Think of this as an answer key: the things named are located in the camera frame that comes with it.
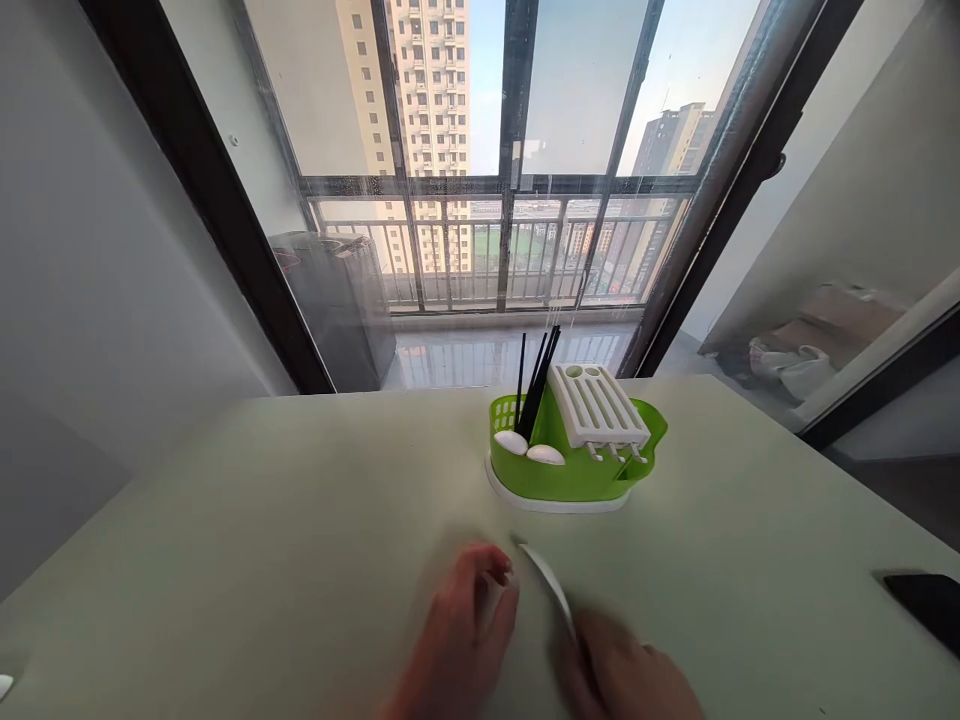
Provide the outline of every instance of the green plastic basket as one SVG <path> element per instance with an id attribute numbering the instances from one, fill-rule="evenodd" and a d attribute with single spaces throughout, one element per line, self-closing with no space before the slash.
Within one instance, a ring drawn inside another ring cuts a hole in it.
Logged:
<path id="1" fill-rule="evenodd" d="M 640 451 L 647 462 L 639 462 L 626 448 L 620 450 L 620 456 L 627 460 L 626 463 L 614 462 L 608 452 L 604 452 L 604 462 L 597 462 L 586 447 L 570 447 L 560 408 L 547 385 L 530 444 L 555 447 L 563 455 L 566 464 L 545 465 L 514 455 L 493 439 L 500 430 L 513 429 L 516 399 L 516 395 L 504 395 L 490 403 L 490 462 L 497 479 L 514 495 L 555 502 L 616 500 L 638 480 L 653 472 L 657 443 L 667 433 L 667 421 L 653 405 L 630 398 L 650 430 L 650 440 Z M 521 408 L 525 399 L 525 395 L 521 396 Z"/>

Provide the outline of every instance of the white table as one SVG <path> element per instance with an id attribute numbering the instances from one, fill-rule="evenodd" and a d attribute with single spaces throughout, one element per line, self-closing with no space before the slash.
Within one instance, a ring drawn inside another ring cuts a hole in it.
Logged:
<path id="1" fill-rule="evenodd" d="M 625 386 L 670 430 L 627 505 L 594 516 L 493 493 L 495 389 L 235 408 L 0 606 L 19 680 L 0 718 L 368 717 L 477 537 L 521 583 L 489 716 L 562 717 L 550 602 L 511 532 L 671 653 L 708 717 L 958 717 L 960 663 L 871 572 L 960 577 L 960 556 L 716 380 Z"/>

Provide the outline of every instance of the white wall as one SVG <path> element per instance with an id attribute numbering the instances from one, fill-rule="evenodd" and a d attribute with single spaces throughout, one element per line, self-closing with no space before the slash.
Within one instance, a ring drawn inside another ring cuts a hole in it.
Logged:
<path id="1" fill-rule="evenodd" d="M 687 314 L 684 332 L 701 342 L 707 337 L 921 5 L 865 0 L 804 107 L 785 148 L 786 165 L 747 208 Z"/>
<path id="2" fill-rule="evenodd" d="M 833 448 L 853 460 L 960 453 L 960 358 L 848 432 Z"/>
<path id="3" fill-rule="evenodd" d="M 960 8 L 929 0 L 758 255 L 706 344 L 774 327 L 818 283 L 916 301 L 960 267 Z"/>
<path id="4" fill-rule="evenodd" d="M 162 5 L 264 232 L 306 230 L 228 0 Z"/>
<path id="5" fill-rule="evenodd" d="M 0 597 L 225 405 L 294 387 L 78 5 L 0 4 Z"/>

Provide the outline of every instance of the green utensil holder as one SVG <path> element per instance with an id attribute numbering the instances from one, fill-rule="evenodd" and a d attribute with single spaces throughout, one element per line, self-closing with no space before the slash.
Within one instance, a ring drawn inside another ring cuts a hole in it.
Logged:
<path id="1" fill-rule="evenodd" d="M 521 396 L 521 408 L 525 399 Z M 487 468 L 494 489 L 520 507 L 545 512 L 603 512 L 622 506 L 630 489 L 653 472 L 657 443 L 667 433 L 667 421 L 655 407 L 635 398 L 630 398 L 630 402 L 650 430 L 650 440 L 640 451 L 647 462 L 635 459 L 628 448 L 619 451 L 625 463 L 614 460 L 609 449 L 603 451 L 603 462 L 597 462 L 588 448 L 570 447 L 556 398 L 547 385 L 530 445 L 556 448 L 566 464 L 545 465 L 514 455 L 493 439 L 500 430 L 512 430 L 516 421 L 516 396 L 497 398 L 490 403 Z"/>

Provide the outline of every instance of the white holder base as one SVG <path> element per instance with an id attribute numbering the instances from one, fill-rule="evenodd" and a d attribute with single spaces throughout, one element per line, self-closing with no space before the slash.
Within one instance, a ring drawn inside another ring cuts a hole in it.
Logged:
<path id="1" fill-rule="evenodd" d="M 484 459 L 484 466 L 487 469 L 487 480 L 490 481 L 490 487 L 494 489 L 502 499 L 514 507 L 531 512 L 549 512 L 549 513 L 601 513 L 613 512 L 619 510 L 627 503 L 630 497 L 630 490 L 627 490 L 616 500 L 597 500 L 595 502 L 563 502 L 562 500 L 532 500 L 531 498 L 521 497 L 508 490 L 493 469 L 493 461 L 490 459 L 490 451 L 487 451 L 487 457 Z"/>

